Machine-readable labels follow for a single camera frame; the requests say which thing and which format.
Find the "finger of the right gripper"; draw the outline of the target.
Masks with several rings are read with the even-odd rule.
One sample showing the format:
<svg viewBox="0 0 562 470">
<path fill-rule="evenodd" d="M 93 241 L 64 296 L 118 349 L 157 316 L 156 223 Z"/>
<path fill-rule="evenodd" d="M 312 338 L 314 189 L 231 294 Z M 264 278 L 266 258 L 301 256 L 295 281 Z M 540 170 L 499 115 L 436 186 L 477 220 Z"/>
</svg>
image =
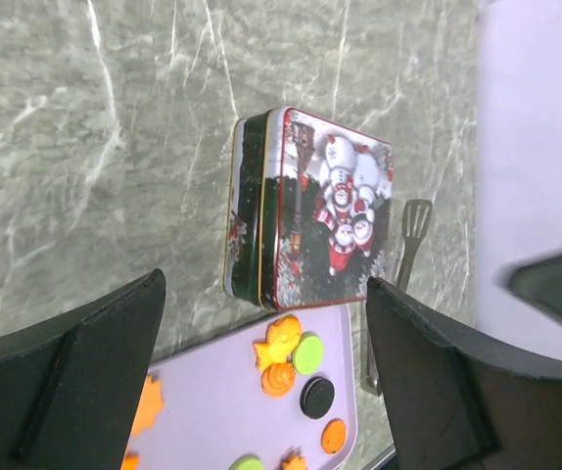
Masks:
<svg viewBox="0 0 562 470">
<path fill-rule="evenodd" d="M 507 263 L 498 272 L 502 305 L 513 325 L 530 321 L 544 332 L 562 330 L 562 249 Z"/>
</svg>

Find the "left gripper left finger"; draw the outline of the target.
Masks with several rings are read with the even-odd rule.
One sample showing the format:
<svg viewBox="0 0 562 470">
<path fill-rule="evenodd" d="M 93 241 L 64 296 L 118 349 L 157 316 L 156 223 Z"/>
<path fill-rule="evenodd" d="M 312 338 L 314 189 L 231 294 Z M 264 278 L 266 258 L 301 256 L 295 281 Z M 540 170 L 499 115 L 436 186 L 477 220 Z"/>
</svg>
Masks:
<svg viewBox="0 0 562 470">
<path fill-rule="evenodd" d="M 0 336 L 0 469 L 118 469 L 164 312 L 155 269 Z"/>
</svg>

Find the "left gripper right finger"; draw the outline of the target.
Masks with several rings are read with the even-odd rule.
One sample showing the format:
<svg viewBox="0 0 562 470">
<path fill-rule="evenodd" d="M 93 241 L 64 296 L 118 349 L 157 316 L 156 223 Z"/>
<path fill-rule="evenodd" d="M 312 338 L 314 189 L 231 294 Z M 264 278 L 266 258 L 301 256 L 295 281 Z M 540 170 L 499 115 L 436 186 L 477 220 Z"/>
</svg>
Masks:
<svg viewBox="0 0 562 470">
<path fill-rule="evenodd" d="M 562 469 L 562 360 L 370 278 L 366 317 L 402 469 Z"/>
</svg>

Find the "metal tongs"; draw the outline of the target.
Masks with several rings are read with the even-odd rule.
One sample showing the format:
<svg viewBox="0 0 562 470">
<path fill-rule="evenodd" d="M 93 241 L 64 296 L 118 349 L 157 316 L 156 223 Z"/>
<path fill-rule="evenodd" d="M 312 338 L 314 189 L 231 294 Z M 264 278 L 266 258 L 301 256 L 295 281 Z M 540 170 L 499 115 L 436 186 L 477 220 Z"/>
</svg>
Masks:
<svg viewBox="0 0 562 470">
<path fill-rule="evenodd" d="M 404 205 L 401 217 L 402 257 L 398 262 L 395 282 L 396 287 L 404 292 L 407 291 L 419 247 L 429 230 L 432 211 L 433 203 L 426 199 L 407 200 Z M 371 395 L 379 397 L 382 391 L 369 331 L 365 333 L 364 349 L 364 388 Z"/>
</svg>

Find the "gold tin lid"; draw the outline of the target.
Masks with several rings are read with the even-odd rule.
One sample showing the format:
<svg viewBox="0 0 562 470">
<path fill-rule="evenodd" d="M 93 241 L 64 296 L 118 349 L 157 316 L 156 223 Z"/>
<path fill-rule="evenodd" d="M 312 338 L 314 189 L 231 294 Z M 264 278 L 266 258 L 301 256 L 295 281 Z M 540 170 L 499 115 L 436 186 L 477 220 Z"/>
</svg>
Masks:
<svg viewBox="0 0 562 470">
<path fill-rule="evenodd" d="M 393 147 L 294 107 L 265 122 L 258 300 L 284 310 L 358 302 L 385 252 Z"/>
</svg>

